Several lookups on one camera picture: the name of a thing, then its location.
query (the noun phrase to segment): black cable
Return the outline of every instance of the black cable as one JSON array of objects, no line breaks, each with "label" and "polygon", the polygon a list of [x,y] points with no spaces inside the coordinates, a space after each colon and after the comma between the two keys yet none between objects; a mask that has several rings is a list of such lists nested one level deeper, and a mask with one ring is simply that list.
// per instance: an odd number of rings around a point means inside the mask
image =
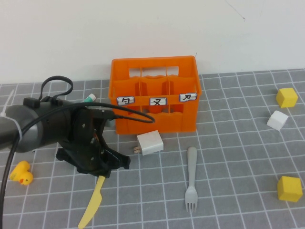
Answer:
[{"label": "black cable", "polygon": [[[28,123],[25,127],[22,128],[21,132],[22,135],[24,135],[32,126],[34,126],[35,124],[37,124],[38,122],[48,118],[51,115],[54,115],[55,113],[64,111],[64,110],[68,110],[70,108],[81,108],[81,107],[86,107],[86,106],[103,106],[103,107],[108,107],[108,108],[113,108],[113,109],[118,109],[118,110],[122,110],[122,111],[127,111],[127,112],[131,112],[131,113],[135,113],[137,115],[146,117],[150,120],[144,120],[144,119],[136,119],[136,118],[130,118],[134,121],[138,121],[138,122],[143,122],[143,123],[154,123],[155,119],[147,114],[141,113],[139,111],[135,111],[126,107],[122,107],[122,106],[116,106],[116,105],[112,105],[112,104],[105,104],[105,103],[94,103],[94,102],[87,102],[87,103],[75,103],[75,104],[69,104],[69,105],[65,105],[65,106],[61,106],[58,108],[55,108],[47,113],[45,113],[44,115],[36,118],[35,120],[31,121],[30,123]],[[127,119],[128,117],[125,116],[121,116],[119,115],[120,118],[125,118]],[[6,183],[9,177],[9,173],[10,173],[10,166],[12,164],[13,161],[13,157],[15,154],[15,151],[17,149],[18,146],[18,142],[19,142],[19,136],[17,136],[12,144],[12,148],[10,149],[10,153],[8,156],[8,160],[6,162],[6,166],[4,169],[4,173],[3,173],[3,179],[2,179],[2,184],[1,184],[1,192],[0,192],[0,229],[2,229],[2,225],[3,225],[3,207],[4,207],[4,197],[5,197],[5,189],[6,189]]]},{"label": "black cable", "polygon": [[73,90],[73,82],[72,82],[72,80],[70,80],[70,79],[67,78],[67,77],[61,76],[61,75],[56,75],[56,76],[49,77],[48,79],[46,79],[46,80],[42,83],[42,85],[41,85],[41,91],[40,91],[40,96],[39,96],[39,98],[38,98],[39,100],[42,99],[42,93],[43,93],[43,88],[44,88],[44,86],[45,86],[48,82],[50,82],[50,81],[52,81],[52,80],[61,80],[61,81],[64,81],[64,82],[70,84],[70,86],[71,86],[70,89],[67,90],[66,92],[63,92],[63,93],[61,93],[61,94],[57,94],[57,95],[53,96],[53,97],[52,97],[52,100],[53,100],[53,101],[55,101],[55,99],[56,99],[58,96],[60,96],[60,95],[68,95],[68,94],[70,94],[70,93],[72,92],[72,90]]},{"label": "black cable", "polygon": [[4,173],[3,173],[1,189],[0,189],[0,229],[2,229],[2,227],[3,227],[3,207],[4,207],[4,196],[5,196],[6,184],[7,184],[8,178],[9,178],[10,166],[13,161],[14,153],[17,149],[18,143],[19,143],[19,135],[16,136],[13,141],[8,159],[6,161]]}]

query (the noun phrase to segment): rubber duck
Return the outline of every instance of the rubber duck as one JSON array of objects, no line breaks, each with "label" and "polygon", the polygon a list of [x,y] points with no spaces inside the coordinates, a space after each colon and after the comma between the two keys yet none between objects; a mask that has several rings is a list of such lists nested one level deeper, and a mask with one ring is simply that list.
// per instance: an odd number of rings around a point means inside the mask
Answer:
[{"label": "rubber duck", "polygon": [[10,174],[10,180],[18,181],[22,185],[29,185],[33,181],[33,174],[29,172],[27,161],[20,161]]}]

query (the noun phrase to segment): white plug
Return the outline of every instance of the white plug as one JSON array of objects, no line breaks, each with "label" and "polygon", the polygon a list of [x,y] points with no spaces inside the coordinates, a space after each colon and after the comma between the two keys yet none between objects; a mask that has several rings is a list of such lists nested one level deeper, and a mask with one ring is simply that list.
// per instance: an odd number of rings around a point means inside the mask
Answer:
[{"label": "white plug", "polygon": [[142,152],[143,155],[147,155],[163,150],[163,141],[157,130],[138,135],[137,140],[138,147],[134,148],[135,154]]}]

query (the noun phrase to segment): orange crate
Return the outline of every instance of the orange crate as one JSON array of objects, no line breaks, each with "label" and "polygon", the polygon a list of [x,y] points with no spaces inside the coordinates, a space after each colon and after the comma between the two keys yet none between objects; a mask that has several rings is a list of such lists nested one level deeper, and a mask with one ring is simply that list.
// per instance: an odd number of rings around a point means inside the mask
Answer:
[{"label": "orange crate", "polygon": [[[171,74],[172,68],[179,68]],[[149,75],[149,70],[164,73]],[[126,119],[116,120],[118,134],[196,131],[199,98],[202,93],[195,57],[115,59],[112,61],[108,97],[111,104],[147,113],[153,124]],[[114,110],[118,115],[142,118],[137,114]]]}]

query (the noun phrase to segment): plastic fork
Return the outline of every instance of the plastic fork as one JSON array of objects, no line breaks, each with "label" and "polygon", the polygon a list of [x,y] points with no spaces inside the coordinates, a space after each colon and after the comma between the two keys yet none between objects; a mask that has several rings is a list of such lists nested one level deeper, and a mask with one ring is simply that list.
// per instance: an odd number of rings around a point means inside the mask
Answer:
[{"label": "plastic fork", "polygon": [[195,212],[197,209],[198,194],[195,189],[195,174],[197,164],[197,149],[195,147],[189,147],[187,149],[187,166],[189,170],[189,187],[185,193],[185,207]]}]

